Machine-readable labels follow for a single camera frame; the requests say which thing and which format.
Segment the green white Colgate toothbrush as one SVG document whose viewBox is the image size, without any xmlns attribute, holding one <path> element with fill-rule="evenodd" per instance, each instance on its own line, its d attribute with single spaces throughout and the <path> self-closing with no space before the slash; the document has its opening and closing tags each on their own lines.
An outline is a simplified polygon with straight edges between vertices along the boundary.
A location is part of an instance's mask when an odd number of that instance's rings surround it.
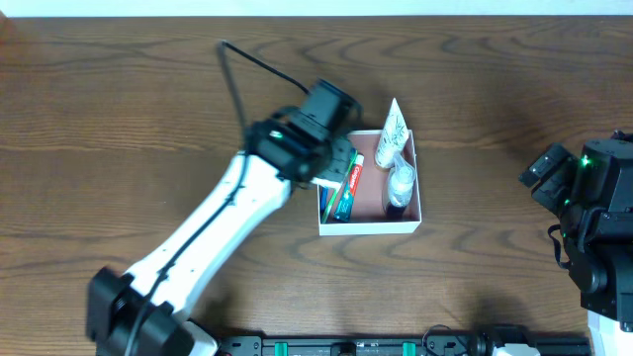
<svg viewBox="0 0 633 356">
<path fill-rule="evenodd" d="M 328 198 L 328 202 L 327 202 L 327 206 L 326 206 L 325 212 L 324 212 L 323 216 L 320 217 L 320 222 L 321 223 L 326 223 L 327 222 L 327 219 L 328 219 L 328 217 L 330 215 L 330 212 L 332 210 L 332 207 L 333 207 L 333 205 L 334 205 L 334 203 L 336 201 L 338 193 L 342 189 L 342 187 L 344 186 L 344 183 L 347 181 L 348 175 L 349 175 L 349 173 L 350 173 L 350 171 L 352 169 L 353 163 L 354 163 L 357 155 L 358 155 L 358 150 L 355 147 L 353 147 L 351 149 L 351 152 L 350 152 L 350 159 L 349 159 L 348 167 L 347 167 L 345 175 L 343 176 L 343 181 L 341 183 L 341 186 L 339 188 L 336 188 L 336 189 L 334 189 L 334 188 L 329 189 L 329 190 L 332 191 L 332 193 L 331 193 L 331 195 Z"/>
</svg>

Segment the Colgate toothpaste tube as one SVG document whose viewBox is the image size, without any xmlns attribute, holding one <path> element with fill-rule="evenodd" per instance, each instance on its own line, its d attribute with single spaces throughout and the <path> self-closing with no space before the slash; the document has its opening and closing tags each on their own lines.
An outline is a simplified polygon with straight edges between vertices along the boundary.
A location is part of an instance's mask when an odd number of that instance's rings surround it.
<svg viewBox="0 0 633 356">
<path fill-rule="evenodd" d="M 362 174 L 363 165 L 364 156 L 362 154 L 357 154 L 349 173 L 347 184 L 341 194 L 337 208 L 333 215 L 333 218 L 338 222 L 348 223 L 350 221 L 355 193 L 359 178 Z"/>
</svg>

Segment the blue disposable razor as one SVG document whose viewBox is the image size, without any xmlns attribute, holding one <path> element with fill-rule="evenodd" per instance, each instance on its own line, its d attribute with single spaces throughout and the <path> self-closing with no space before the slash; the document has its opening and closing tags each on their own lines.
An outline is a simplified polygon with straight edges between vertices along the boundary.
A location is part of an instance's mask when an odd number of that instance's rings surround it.
<svg viewBox="0 0 633 356">
<path fill-rule="evenodd" d="M 322 217 L 328 202 L 328 192 L 329 189 L 327 187 L 321 187 L 319 193 L 319 215 Z"/>
</svg>

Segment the white cardboard box pink interior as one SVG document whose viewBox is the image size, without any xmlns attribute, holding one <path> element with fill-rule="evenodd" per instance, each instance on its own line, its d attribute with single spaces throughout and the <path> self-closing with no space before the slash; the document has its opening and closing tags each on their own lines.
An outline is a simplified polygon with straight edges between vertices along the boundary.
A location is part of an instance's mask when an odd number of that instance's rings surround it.
<svg viewBox="0 0 633 356">
<path fill-rule="evenodd" d="M 322 223 L 320 221 L 321 215 L 317 215 L 320 236 L 411 234 L 421 224 L 422 209 L 420 207 L 418 178 L 415 178 L 411 201 L 403 216 L 397 221 L 390 221 L 385 214 L 383 190 L 386 188 L 389 172 L 379 169 L 374 161 L 381 132 L 381 130 L 367 130 L 348 134 L 348 139 L 353 146 L 365 157 L 350 222 L 338 222 L 332 218 L 338 205 L 339 196 L 337 196 L 327 222 Z"/>
</svg>

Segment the blue Dettol foam bottle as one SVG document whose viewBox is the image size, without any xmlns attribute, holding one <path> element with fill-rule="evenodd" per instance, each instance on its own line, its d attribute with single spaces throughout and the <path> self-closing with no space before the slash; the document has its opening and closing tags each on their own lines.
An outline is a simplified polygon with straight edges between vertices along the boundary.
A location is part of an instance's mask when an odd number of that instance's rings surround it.
<svg viewBox="0 0 633 356">
<path fill-rule="evenodd" d="M 383 195 L 383 208 L 389 221 L 397 221 L 403 217 L 411 201 L 416 180 L 415 168 L 400 153 L 394 155 L 393 162 Z"/>
</svg>

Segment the white lotion tube gold cap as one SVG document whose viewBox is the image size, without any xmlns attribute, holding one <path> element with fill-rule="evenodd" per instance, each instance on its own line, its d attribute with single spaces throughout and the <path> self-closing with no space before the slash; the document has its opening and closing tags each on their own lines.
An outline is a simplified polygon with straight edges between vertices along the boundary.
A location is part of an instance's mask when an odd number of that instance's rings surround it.
<svg viewBox="0 0 633 356">
<path fill-rule="evenodd" d="M 404 150 L 408 138 L 409 131 L 405 117 L 397 99 L 394 98 L 375 151 L 376 166 L 381 169 L 392 168 L 395 155 Z"/>
</svg>

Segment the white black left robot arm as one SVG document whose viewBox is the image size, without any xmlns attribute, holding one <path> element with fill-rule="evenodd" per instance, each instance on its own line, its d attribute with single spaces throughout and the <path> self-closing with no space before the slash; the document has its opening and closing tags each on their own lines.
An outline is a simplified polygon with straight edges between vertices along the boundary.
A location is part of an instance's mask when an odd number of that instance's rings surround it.
<svg viewBox="0 0 633 356">
<path fill-rule="evenodd" d="M 86 335 L 99 355 L 216 355 L 220 344 L 190 315 L 247 236 L 336 156 L 361 105 L 320 80 L 299 106 L 244 133 L 244 146 L 212 193 L 154 251 L 123 275 L 102 268 L 88 285 Z"/>
</svg>

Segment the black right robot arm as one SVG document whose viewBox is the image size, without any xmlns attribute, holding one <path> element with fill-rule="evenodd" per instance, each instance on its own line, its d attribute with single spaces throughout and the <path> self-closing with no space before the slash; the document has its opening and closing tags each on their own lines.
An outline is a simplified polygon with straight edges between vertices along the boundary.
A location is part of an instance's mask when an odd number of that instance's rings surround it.
<svg viewBox="0 0 633 356">
<path fill-rule="evenodd" d="M 632 135 L 587 141 L 578 155 L 550 144 L 518 176 L 558 222 L 548 228 L 581 306 L 632 330 Z"/>
</svg>

